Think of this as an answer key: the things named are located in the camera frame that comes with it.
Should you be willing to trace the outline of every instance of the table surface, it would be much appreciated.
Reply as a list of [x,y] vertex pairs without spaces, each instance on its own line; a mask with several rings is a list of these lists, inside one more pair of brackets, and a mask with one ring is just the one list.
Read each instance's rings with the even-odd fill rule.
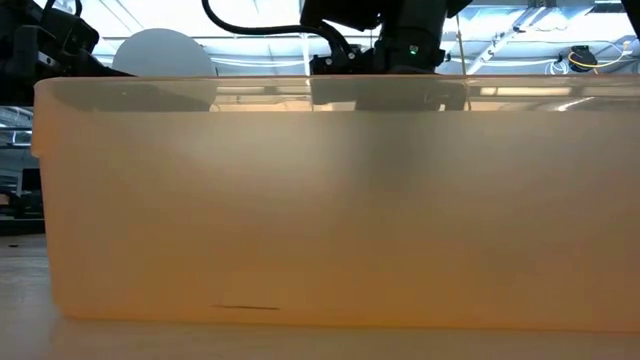
[[44,237],[0,238],[1,359],[179,357],[251,360],[639,359],[640,334],[71,320],[63,318],[51,302]]

